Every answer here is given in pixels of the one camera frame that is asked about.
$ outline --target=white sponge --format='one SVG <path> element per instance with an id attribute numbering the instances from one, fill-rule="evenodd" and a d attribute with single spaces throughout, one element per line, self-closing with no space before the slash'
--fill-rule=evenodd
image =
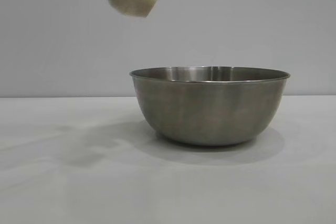
<path id="1" fill-rule="evenodd" d="M 109 0 L 110 5 L 128 16 L 147 17 L 157 0 Z"/>

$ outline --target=white backdrop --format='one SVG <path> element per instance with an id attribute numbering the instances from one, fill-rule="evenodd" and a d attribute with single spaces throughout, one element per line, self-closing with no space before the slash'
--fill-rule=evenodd
<path id="1" fill-rule="evenodd" d="M 0 97 L 133 95 L 129 71 L 252 66 L 286 94 L 336 94 L 336 0 L 160 0 L 147 19 L 106 0 L 0 0 Z"/>

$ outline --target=stainless steel bowl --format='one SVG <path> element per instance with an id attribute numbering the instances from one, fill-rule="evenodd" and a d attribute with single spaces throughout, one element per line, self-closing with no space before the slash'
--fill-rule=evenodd
<path id="1" fill-rule="evenodd" d="M 182 143 L 231 145 L 255 138 L 271 122 L 286 72 L 241 67 L 174 67 L 130 73 L 147 122 Z"/>

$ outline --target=metal mixing bowl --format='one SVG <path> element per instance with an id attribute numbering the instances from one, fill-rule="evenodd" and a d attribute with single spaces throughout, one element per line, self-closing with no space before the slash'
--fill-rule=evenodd
<path id="1" fill-rule="evenodd" d="M 130 73 L 147 122 L 182 143 L 219 146 L 255 138 L 271 122 L 286 72 L 241 67 L 174 67 Z"/>

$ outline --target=white tabletop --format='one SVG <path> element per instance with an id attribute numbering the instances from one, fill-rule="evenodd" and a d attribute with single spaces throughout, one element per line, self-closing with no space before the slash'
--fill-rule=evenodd
<path id="1" fill-rule="evenodd" d="M 232 148 L 158 140 L 135 98 L 0 99 L 1 224 L 335 224 L 336 97 Z"/>

